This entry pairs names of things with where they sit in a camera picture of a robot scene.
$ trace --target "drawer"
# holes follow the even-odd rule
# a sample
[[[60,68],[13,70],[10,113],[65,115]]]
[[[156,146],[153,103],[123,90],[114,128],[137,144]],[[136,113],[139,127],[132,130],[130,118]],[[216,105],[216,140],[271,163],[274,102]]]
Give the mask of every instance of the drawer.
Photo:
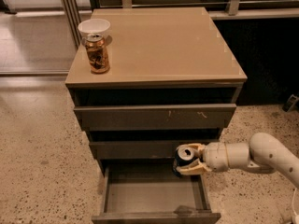
[[[75,107],[83,131],[226,128],[235,104]]]
[[[94,224],[216,223],[200,176],[178,178],[172,163],[110,164]]]

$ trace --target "terrazzo floor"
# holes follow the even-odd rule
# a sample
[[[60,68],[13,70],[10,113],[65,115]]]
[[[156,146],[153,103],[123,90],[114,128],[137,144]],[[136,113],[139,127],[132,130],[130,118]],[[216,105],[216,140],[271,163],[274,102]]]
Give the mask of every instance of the terrazzo floor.
[[[65,60],[71,61],[73,54]],[[78,126],[64,79],[0,77],[1,224],[92,224],[92,215],[99,214],[103,177]],[[299,157],[297,109],[286,113],[281,105],[239,106],[221,141],[248,142],[257,132],[274,135]],[[203,178],[212,211],[221,213],[217,224],[291,219],[294,186],[278,172],[230,170]],[[298,193],[294,207],[298,213]]]

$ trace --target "can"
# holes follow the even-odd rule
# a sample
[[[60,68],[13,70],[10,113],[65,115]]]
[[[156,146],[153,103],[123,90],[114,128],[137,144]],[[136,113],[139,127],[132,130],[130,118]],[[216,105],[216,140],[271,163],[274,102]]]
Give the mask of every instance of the can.
[[[89,34],[85,40],[85,49],[89,59],[91,71],[105,73],[109,70],[109,58],[106,40],[100,34]]]

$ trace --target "white robotic arm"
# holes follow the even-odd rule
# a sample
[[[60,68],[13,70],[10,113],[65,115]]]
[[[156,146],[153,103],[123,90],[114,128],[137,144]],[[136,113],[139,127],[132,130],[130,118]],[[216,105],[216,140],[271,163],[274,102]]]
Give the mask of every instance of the white robotic arm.
[[[248,143],[181,145],[177,148],[173,165],[177,176],[225,172],[230,169],[255,174],[279,171],[299,189],[299,159],[268,133],[256,133]],[[299,224],[299,215],[296,213],[292,223]]]

